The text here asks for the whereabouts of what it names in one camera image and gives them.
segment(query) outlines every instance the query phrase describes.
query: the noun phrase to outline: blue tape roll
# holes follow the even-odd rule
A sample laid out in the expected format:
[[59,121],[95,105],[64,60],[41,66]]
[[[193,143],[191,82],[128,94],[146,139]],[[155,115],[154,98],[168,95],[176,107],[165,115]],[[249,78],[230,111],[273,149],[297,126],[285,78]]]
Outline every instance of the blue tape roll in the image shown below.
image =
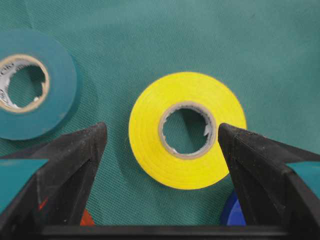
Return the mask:
[[[49,79],[46,97],[39,106],[26,112],[6,109],[3,103],[8,99],[0,89],[0,138],[27,140],[47,133],[66,117],[77,98],[79,84],[71,56],[60,43],[40,32],[17,29],[0,33],[0,62],[8,56],[17,55],[38,60],[45,67]],[[5,80],[1,74],[6,73],[8,67],[11,66],[0,66],[2,83]]]

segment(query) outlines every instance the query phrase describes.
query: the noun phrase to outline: tape core hole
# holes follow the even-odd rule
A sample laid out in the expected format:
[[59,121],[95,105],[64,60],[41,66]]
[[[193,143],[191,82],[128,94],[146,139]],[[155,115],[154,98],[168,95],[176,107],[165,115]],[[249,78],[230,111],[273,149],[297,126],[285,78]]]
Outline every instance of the tape core hole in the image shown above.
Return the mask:
[[169,153],[180,159],[194,159],[204,155],[214,144],[216,121],[204,106],[181,102],[165,111],[158,131],[162,145]]
[[[37,75],[38,80],[44,79],[44,81],[41,81],[41,90],[40,88],[38,88],[37,91],[40,94],[37,94],[38,96],[31,99],[31,102],[29,101],[30,103],[28,104],[25,104],[25,102],[22,99],[22,95],[19,96],[19,93],[21,93],[21,89],[19,89],[18,93],[16,92],[14,94],[16,95],[14,99],[10,98],[11,94],[9,95],[9,86],[12,84],[11,81],[17,76],[19,76],[21,73],[24,73],[25,68],[33,68],[33,73]],[[15,83],[13,85],[13,88],[14,86],[21,86],[21,82],[17,82],[17,80],[15,80],[14,82]],[[44,64],[35,57],[25,54],[16,54],[8,56],[0,61],[0,108],[3,108],[8,112],[13,112],[17,114],[33,111],[34,109],[38,108],[46,99],[49,93],[49,88],[50,78],[48,71]],[[14,104],[12,101],[17,101],[17,98],[19,98],[18,104],[20,103],[20,106]]]
[[39,66],[25,66],[11,76],[8,96],[15,106],[23,108],[42,95],[44,82],[45,74]]

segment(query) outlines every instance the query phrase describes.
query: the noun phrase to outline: green fabric surface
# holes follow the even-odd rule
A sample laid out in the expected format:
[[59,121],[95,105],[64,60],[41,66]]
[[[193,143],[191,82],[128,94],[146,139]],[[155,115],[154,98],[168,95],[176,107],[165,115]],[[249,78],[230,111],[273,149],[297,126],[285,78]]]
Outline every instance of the green fabric surface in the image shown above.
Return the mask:
[[287,163],[304,183],[313,191],[320,199],[320,162],[318,161],[302,161]]
[[47,159],[0,159],[0,214]]
[[0,31],[29,28],[58,40],[84,82],[68,122],[34,140],[1,139],[0,155],[106,122],[108,143],[87,203],[97,224],[219,224],[233,190],[229,176],[204,189],[172,189],[132,154],[131,109],[167,74],[215,77],[236,94],[251,131],[319,153],[318,0],[1,0],[0,22]]

